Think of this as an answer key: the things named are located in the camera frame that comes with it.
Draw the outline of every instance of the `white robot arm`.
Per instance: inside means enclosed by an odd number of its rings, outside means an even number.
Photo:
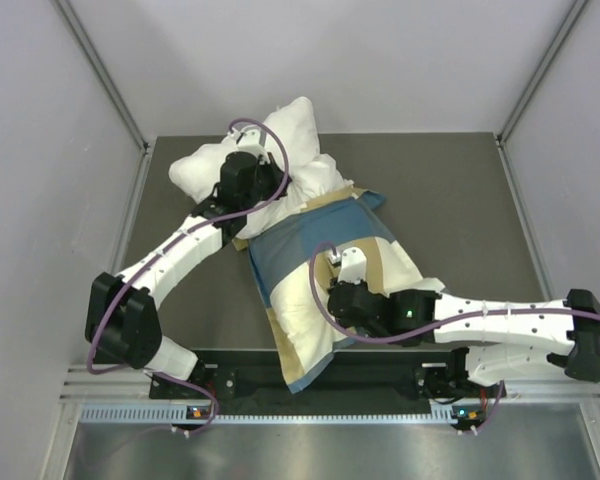
[[[579,313],[600,314],[591,292],[572,290],[566,299],[538,303],[473,300],[419,290],[385,297],[368,291],[366,258],[359,248],[328,252],[328,258],[340,272],[327,307],[345,328],[361,328],[371,337],[391,337],[468,312],[482,312],[395,342],[404,346],[420,341],[482,344],[456,350],[453,371],[446,375],[450,382],[466,380],[489,387],[502,380],[546,378],[560,372],[600,382],[600,322],[581,318]],[[545,313],[548,310],[559,313]]]
[[[94,352],[177,380],[198,383],[204,377],[195,353],[162,335],[157,310],[191,270],[244,228],[251,209],[285,194],[288,174],[276,166],[264,143],[259,128],[242,130],[212,194],[184,223],[135,265],[95,279],[85,329]]]

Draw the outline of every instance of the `dark gray platform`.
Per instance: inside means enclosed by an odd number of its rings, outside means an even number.
[[[169,165],[218,137],[160,137],[125,265],[161,243],[193,208],[169,180]],[[540,287],[493,136],[322,135],[342,174],[383,193],[377,211],[423,275],[457,295],[537,300]],[[163,332],[206,348],[274,348],[245,252],[205,260],[160,309]]]

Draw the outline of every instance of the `gray wall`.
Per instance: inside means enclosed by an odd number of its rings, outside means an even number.
[[[573,0],[73,0],[148,137],[306,95],[322,133],[498,131]]]
[[[592,1],[509,141],[554,291],[600,299],[600,0]]]
[[[51,2],[0,1],[0,480],[41,466],[138,159]]]

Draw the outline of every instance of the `white pillow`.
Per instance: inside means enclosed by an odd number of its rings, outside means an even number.
[[[264,124],[282,141],[289,156],[289,173],[313,161],[320,154],[320,143],[313,105],[306,97],[295,99],[267,117]],[[282,153],[276,142],[267,136],[265,148],[273,154],[276,164],[284,169]],[[188,157],[174,162],[169,178],[196,202],[208,197],[220,181],[220,167],[226,156],[235,151],[235,141],[225,137],[219,144],[206,144]]]
[[[333,158],[320,155],[313,105],[308,98],[294,100],[269,115],[264,123],[278,135],[287,151],[292,181],[284,197],[247,216],[247,225],[238,233],[238,238],[256,237],[289,215],[298,213],[308,200],[353,183],[342,178]],[[284,169],[282,153],[270,136],[267,136],[265,148]],[[220,167],[235,149],[235,141],[229,137],[218,144],[203,145],[192,155],[174,162],[169,168],[169,178],[200,202],[220,181]]]

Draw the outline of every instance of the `blue cloth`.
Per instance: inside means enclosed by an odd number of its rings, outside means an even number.
[[[307,262],[324,241],[343,245],[366,237],[393,242],[395,237],[371,211],[386,198],[365,192],[358,200],[348,198],[305,213],[292,215],[249,241],[251,270],[266,308],[271,308],[271,292],[287,275]],[[291,393],[305,389],[333,359],[334,350],[354,343],[345,338],[299,380],[288,385]]]

